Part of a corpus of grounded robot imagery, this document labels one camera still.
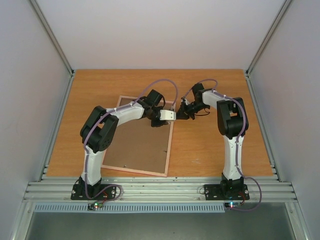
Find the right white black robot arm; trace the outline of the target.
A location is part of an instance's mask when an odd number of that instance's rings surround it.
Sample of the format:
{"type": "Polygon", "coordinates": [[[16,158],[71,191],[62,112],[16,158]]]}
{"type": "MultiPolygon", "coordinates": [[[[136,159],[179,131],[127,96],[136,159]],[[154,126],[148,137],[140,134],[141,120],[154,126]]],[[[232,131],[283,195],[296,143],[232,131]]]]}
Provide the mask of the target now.
{"type": "Polygon", "coordinates": [[[213,88],[205,89],[202,82],[191,88],[193,102],[185,97],[181,99],[176,113],[178,120],[195,119],[201,110],[216,109],[217,127],[224,140],[224,168],[219,184],[203,186],[205,199],[213,200],[248,200],[249,194],[242,172],[242,145],[249,128],[249,121],[241,97],[229,97],[213,88]]]}

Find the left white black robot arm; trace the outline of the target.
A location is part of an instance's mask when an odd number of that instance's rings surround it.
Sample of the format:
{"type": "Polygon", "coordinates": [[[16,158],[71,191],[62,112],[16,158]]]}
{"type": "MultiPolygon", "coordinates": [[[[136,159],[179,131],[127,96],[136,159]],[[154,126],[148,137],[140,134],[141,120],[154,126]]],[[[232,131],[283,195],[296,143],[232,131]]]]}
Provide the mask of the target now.
{"type": "Polygon", "coordinates": [[[156,177],[168,174],[175,103],[156,90],[138,99],[120,98],[116,108],[96,106],[80,136],[83,172],[71,192],[73,200],[114,200],[121,186],[103,183],[101,169],[156,177]]]}

